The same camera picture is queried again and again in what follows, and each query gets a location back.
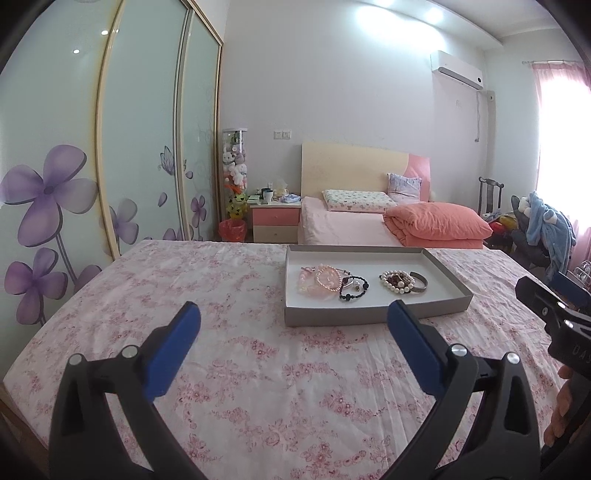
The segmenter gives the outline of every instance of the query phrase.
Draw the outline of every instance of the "orange comforter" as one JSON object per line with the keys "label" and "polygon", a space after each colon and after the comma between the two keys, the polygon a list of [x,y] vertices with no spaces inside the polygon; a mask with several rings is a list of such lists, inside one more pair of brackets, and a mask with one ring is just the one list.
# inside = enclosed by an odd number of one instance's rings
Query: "orange comforter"
{"label": "orange comforter", "polygon": [[492,235],[474,210],[453,203],[392,207],[384,222],[405,247],[482,249],[482,241]]}

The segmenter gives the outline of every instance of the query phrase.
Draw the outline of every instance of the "pink floral bedsheet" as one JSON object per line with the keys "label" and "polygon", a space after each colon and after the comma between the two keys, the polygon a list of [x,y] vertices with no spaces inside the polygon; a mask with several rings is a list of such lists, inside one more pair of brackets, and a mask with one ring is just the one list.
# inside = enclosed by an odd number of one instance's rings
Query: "pink floral bedsheet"
{"label": "pink floral bedsheet", "polygon": [[[475,295],[466,312],[428,323],[477,355],[518,352],[545,425],[559,379],[541,321],[515,299],[525,271],[499,251],[432,252]],[[284,263],[283,245],[144,241],[35,335],[6,388],[47,444],[67,358],[105,358],[140,344],[191,300],[202,312],[201,332],[155,404],[211,480],[379,478],[433,401],[385,325],[286,328]],[[445,460],[461,449],[478,401]],[[146,465],[121,407],[110,404],[130,455]]]}

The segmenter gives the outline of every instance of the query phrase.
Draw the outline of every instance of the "single bed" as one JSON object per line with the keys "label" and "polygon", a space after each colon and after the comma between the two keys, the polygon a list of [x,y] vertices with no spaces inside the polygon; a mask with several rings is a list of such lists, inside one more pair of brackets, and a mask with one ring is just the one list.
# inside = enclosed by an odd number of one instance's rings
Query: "single bed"
{"label": "single bed", "polygon": [[325,189],[386,192],[388,173],[421,177],[421,199],[429,198],[429,159],[352,145],[306,142],[302,145],[301,216],[298,243],[400,247],[378,213],[330,212]]}
{"label": "single bed", "polygon": [[324,200],[305,197],[301,203],[301,245],[372,245],[401,247],[381,213],[329,212]]}

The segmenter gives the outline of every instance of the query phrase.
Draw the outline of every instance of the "black beaded bracelet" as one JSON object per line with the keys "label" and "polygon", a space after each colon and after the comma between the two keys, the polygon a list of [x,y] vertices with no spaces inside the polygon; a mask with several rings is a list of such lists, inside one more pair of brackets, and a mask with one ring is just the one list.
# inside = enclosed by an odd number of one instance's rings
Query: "black beaded bracelet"
{"label": "black beaded bracelet", "polygon": [[[350,293],[343,295],[343,288],[345,287],[346,284],[349,283],[349,280],[351,280],[353,278],[357,278],[358,280],[363,280],[363,285],[362,285],[363,292],[361,292],[359,295],[351,295]],[[354,299],[359,299],[359,298],[363,297],[363,295],[365,295],[365,292],[368,291],[368,288],[369,288],[369,283],[363,277],[356,277],[355,275],[350,275],[348,277],[343,278],[343,280],[340,282],[339,298],[344,301],[351,301]]]}

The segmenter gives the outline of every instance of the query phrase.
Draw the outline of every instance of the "blue clothing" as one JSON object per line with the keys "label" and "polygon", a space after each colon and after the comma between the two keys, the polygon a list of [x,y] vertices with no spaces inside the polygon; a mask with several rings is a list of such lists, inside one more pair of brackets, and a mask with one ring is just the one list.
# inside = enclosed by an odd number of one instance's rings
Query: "blue clothing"
{"label": "blue clothing", "polygon": [[[569,266],[570,250],[576,245],[573,226],[562,212],[546,205],[536,192],[530,194],[530,225],[526,237],[528,244],[538,245],[540,239],[550,254],[550,266],[546,269],[544,281],[548,283],[556,272],[566,273]],[[556,215],[556,225],[545,219]]]}

